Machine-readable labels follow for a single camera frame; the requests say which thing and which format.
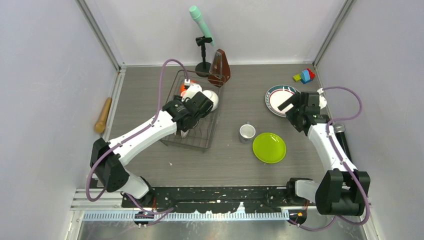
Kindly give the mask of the green rimmed white plate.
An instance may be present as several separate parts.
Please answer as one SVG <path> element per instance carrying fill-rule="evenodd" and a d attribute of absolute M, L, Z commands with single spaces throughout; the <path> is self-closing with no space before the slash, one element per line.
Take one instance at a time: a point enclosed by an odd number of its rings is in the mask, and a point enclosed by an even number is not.
<path fill-rule="evenodd" d="M 265 105 L 273 114 L 285 118 L 286 112 L 292 108 L 293 105 L 289 104 L 283 110 L 279 110 L 278 107 L 297 92 L 297 89 L 289 85 L 275 85 L 266 92 Z"/>

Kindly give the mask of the black wire dish rack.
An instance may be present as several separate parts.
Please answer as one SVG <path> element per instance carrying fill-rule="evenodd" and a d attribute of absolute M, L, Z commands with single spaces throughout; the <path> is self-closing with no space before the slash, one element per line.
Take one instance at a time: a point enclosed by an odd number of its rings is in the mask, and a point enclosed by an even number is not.
<path fill-rule="evenodd" d="M 188 71 L 188 77 L 191 81 L 199 84 L 203 90 L 213 91 L 218 95 L 219 103 L 224 102 L 224 89 L 225 87 L 218 86 L 222 84 L 221 80 L 218 80 L 216 84 L 209 81 L 208 78 L 200 77 L 196 71 Z M 184 71 L 178 70 L 172 82 L 166 101 L 169 102 L 173 97 L 180 93 L 181 86 L 184 84 L 185 74 Z M 201 118 L 197 126 L 190 129 L 185 138 L 181 137 L 181 133 L 178 131 L 175 135 L 171 134 L 163 137 L 160 142 L 166 146 L 175 146 L 185 148 L 189 150 L 196 150 L 205 152 L 208 150 L 214 138 L 215 130 L 217 127 L 217 121 L 219 119 L 220 108 L 209 113 L 206 117 Z"/>

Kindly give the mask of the white printed round plate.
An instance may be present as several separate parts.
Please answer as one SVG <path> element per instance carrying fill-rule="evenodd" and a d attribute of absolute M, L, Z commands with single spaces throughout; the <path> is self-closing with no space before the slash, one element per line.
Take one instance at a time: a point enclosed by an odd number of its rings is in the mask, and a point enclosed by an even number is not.
<path fill-rule="evenodd" d="M 186 138 L 187 136 L 188 136 L 188 134 L 189 134 L 189 130 L 187 130 L 187 131 L 183 131 L 183 130 L 181 130 L 180 131 L 180 136 L 184 139 L 184 138 Z"/>

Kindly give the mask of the orange bowl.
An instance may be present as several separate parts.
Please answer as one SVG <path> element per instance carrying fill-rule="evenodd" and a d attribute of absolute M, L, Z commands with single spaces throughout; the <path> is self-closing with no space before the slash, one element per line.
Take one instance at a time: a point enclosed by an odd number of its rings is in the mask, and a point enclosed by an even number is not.
<path fill-rule="evenodd" d="M 180 85 L 180 89 L 179 89 L 180 96 L 183 97 L 185 95 L 186 91 L 188 90 L 188 88 L 193 84 L 196 84 L 196 82 L 192 81 L 190 79 L 185 79 L 183 81 L 183 83 Z"/>

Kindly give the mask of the white bowl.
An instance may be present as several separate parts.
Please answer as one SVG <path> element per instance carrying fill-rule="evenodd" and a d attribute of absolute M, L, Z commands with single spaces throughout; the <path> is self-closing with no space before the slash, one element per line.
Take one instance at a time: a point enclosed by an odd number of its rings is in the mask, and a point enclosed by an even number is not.
<path fill-rule="evenodd" d="M 203 90 L 202 93 L 213 102 L 211 111 L 215 111 L 219 105 L 219 97 L 217 93 L 212 90 Z"/>

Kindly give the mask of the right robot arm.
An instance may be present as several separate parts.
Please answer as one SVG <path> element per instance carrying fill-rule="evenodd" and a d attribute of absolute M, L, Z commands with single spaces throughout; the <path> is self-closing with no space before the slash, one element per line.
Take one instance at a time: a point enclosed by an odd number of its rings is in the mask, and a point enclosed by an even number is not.
<path fill-rule="evenodd" d="M 359 171 L 338 142 L 333 121 L 321 114 L 317 92 L 297 92 L 278 106 L 298 132 L 316 148 L 325 170 L 321 182 L 292 177 L 286 184 L 285 198 L 291 205 L 311 201 L 322 215 L 361 216 L 369 214 L 369 174 Z"/>

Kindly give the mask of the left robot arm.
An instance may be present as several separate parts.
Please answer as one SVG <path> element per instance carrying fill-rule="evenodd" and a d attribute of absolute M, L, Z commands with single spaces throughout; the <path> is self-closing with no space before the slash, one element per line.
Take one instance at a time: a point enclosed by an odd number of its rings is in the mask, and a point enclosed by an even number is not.
<path fill-rule="evenodd" d="M 152 188 L 143 177 L 128 171 L 126 165 L 160 139 L 193 129 L 218 104 L 219 98 L 209 90 L 175 95 L 152 119 L 130 132 L 110 141 L 102 137 L 96 140 L 89 175 L 96 175 L 106 192 L 123 192 L 132 196 L 141 207 L 148 207 L 154 199 Z"/>

